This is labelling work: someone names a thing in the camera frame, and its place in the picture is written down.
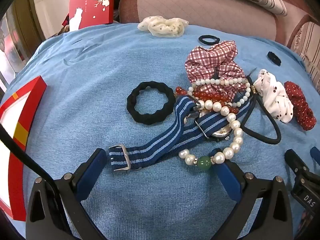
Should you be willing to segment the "large pearl bracelet green bead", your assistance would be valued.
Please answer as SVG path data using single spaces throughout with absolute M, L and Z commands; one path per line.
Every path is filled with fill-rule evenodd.
M 194 154 L 191 154 L 188 149 L 182 150 L 178 153 L 178 156 L 184 160 L 189 166 L 197 166 L 200 170 L 208 170 L 212 165 L 219 165 L 226 160 L 230 160 L 236 153 L 240 151 L 240 148 L 244 142 L 243 131 L 240 128 L 240 122 L 236 119 L 236 115 L 231 113 L 227 106 L 223 106 L 220 102 L 212 102 L 212 100 L 206 100 L 204 103 L 204 109 L 212 110 L 220 113 L 221 116 L 226 117 L 228 127 L 234 134 L 234 139 L 228 147 L 225 147 L 223 151 L 218 151 L 213 156 L 202 156 L 197 158 Z

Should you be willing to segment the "dark red dotted scrunchie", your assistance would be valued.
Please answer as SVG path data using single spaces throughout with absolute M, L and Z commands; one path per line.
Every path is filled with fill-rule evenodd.
M 296 118 L 298 124 L 305 131 L 313 129 L 317 120 L 306 101 L 302 89 L 299 85 L 291 81 L 286 81 L 284 87 L 289 100 L 293 104 L 293 116 Z

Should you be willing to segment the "white dotted scrunchie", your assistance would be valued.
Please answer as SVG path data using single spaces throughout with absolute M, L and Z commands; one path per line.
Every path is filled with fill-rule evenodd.
M 281 82 L 266 69 L 261 69 L 253 83 L 257 93 L 263 99 L 263 105 L 274 119 L 285 124 L 293 118 L 293 104 Z

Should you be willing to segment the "blue striped strap watch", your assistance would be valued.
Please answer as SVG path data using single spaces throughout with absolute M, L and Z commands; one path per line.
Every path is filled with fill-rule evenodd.
M 237 118 L 246 113 L 249 103 L 245 103 L 238 114 L 227 116 L 219 112 L 208 113 L 195 120 L 189 126 L 184 125 L 184 119 L 198 105 L 188 96 L 181 96 L 175 103 L 174 123 L 162 134 L 142 146 L 125 147 L 123 144 L 111 146 L 108 150 L 111 165 L 115 171 L 139 169 L 155 164 L 166 154 L 176 154 L 185 148 L 192 148 L 208 140 L 210 135 L 219 129 L 229 126 L 231 129 L 240 127 Z

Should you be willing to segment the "red plaid scrunchie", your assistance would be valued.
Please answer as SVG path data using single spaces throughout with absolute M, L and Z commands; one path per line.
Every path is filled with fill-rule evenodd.
M 185 71 L 191 83 L 198 80 L 218 79 L 229 81 L 245 78 L 244 70 L 234 61 L 238 54 L 235 41 L 222 41 L 210 48 L 196 46 L 187 56 Z M 236 93 L 246 89 L 242 82 L 231 85 L 204 84 L 197 88 L 201 92 L 220 94 L 232 102 Z

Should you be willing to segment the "red shallow tray box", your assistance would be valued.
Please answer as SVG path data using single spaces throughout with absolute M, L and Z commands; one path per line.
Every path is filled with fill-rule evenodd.
M 30 128 L 47 84 L 41 76 L 26 83 L 1 105 L 1 125 L 13 141 L 26 149 Z M 1 143 L 1 209 L 25 221 L 23 163 Z

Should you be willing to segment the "wooden glass door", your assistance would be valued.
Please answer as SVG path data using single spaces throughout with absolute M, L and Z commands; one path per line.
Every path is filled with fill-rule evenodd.
M 45 40 L 34 0 L 13 0 L 1 18 L 1 96 Z

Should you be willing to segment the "cream dotted scrunchie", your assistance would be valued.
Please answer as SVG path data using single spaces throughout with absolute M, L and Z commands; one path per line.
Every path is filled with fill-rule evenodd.
M 149 16 L 140 22 L 140 31 L 150 32 L 156 37 L 181 37 L 189 22 L 182 18 L 165 19 L 162 16 Z

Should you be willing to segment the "red cat box lid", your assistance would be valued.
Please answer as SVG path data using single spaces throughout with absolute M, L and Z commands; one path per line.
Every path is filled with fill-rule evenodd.
M 114 0 L 69 0 L 69 30 L 113 23 Z

